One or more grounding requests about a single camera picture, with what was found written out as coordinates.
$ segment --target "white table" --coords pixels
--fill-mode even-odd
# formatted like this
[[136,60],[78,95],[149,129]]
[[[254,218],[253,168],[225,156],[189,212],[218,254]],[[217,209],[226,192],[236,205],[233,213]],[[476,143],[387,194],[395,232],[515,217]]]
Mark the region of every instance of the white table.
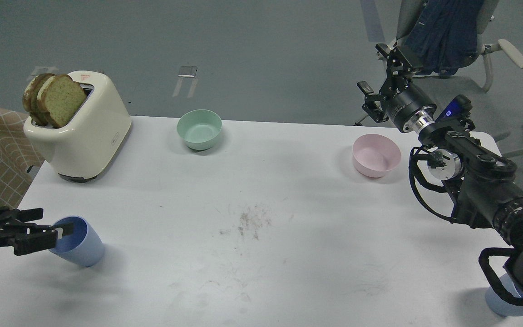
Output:
[[[0,327],[523,326],[485,304],[477,258],[505,246],[498,234],[441,221],[411,193],[414,133],[224,121],[221,142],[196,153],[176,122],[133,118],[93,182],[41,168],[20,209],[85,217],[106,255],[80,268],[0,248]],[[383,178],[352,166],[367,133],[401,148]]]

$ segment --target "blue cloth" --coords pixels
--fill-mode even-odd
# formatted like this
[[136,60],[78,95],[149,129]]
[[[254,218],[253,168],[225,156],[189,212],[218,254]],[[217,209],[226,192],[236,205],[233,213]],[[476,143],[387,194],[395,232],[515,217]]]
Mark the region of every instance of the blue cloth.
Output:
[[417,74],[453,75],[466,58],[478,56],[477,16],[484,0],[428,0],[423,4],[403,45],[423,62],[423,70]]

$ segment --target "toast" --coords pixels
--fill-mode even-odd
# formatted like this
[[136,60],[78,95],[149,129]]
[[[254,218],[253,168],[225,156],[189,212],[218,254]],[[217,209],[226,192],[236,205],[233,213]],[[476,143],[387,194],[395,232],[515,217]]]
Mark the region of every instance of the toast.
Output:
[[66,126],[86,100],[86,93],[66,74],[47,79],[37,95],[37,107],[54,128]]
[[44,83],[53,75],[54,74],[52,73],[45,73],[35,76],[23,92],[23,108],[30,114],[31,120],[33,120],[39,126],[46,126],[48,124],[48,120],[46,120],[44,114],[38,109],[38,92],[42,85],[44,85]]

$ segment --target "black robotic arm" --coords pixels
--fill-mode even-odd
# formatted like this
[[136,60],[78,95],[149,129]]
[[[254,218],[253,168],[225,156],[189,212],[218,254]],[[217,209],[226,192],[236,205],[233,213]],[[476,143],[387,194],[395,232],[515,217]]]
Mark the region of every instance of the black robotic arm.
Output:
[[74,224],[41,226],[42,208],[18,210],[0,207],[0,247],[13,246],[13,254],[25,255],[56,247],[56,240],[74,232]]
[[[487,248],[479,262],[496,294],[508,303],[523,306],[523,298],[507,292],[488,262],[492,255],[509,257],[504,268],[523,292],[523,190],[514,184],[517,166],[470,136],[475,126],[469,119],[471,105],[465,96],[458,95],[434,120],[436,105],[411,81],[423,65],[409,48],[391,50],[378,44],[376,49],[386,60],[386,80],[378,93],[365,81],[357,84],[365,95],[363,110],[377,123],[390,118],[402,133],[415,131],[419,135],[422,145],[411,152],[409,170],[413,192],[426,209],[450,223],[493,228],[512,246]],[[427,162],[442,186],[425,180],[419,161]],[[415,180],[451,197],[451,217],[436,213],[425,203]]]

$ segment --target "black cable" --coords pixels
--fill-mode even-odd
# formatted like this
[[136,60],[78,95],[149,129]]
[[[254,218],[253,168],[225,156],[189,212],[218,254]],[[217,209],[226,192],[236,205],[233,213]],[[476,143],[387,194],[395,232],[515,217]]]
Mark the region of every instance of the black cable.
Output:
[[433,210],[426,202],[425,200],[423,199],[423,197],[421,196],[421,193],[419,193],[419,189],[417,189],[417,185],[415,184],[415,174],[413,172],[414,168],[413,166],[417,165],[417,161],[413,160],[413,157],[416,156],[416,155],[419,155],[419,152],[421,152],[421,149],[423,147],[419,147],[419,149],[417,148],[413,148],[411,150],[411,155],[409,156],[409,184],[411,184],[411,190],[413,191],[413,195],[415,195],[415,198],[417,199],[417,201],[419,201],[419,203],[425,208],[427,209],[427,211],[429,211],[430,213],[433,213],[435,216],[443,219],[444,221],[448,221],[450,223],[459,223],[457,221],[457,219],[453,218],[453,217],[447,217],[445,215],[442,215],[441,213],[438,213],[436,212],[435,210]]
[[430,158],[430,155],[428,154],[418,154],[419,151],[417,151],[417,154],[413,154],[409,158],[409,168],[412,169],[413,175],[415,176],[417,182],[423,186],[423,188],[426,188],[429,191],[437,192],[437,193],[446,193],[447,190],[445,189],[445,186],[439,186],[435,184],[431,184],[425,179],[425,176],[423,176],[423,172],[421,172],[421,168],[419,168],[419,165],[417,165],[418,161],[428,161]]
[[492,286],[492,289],[497,294],[497,296],[509,304],[523,307],[523,297],[515,297],[513,294],[511,294],[502,284],[500,277],[498,277],[496,272],[493,271],[492,267],[489,265],[489,257],[491,256],[511,257],[517,253],[518,251],[514,248],[488,247],[481,251],[478,261],[479,266],[481,267],[486,279],[489,282],[489,285]]

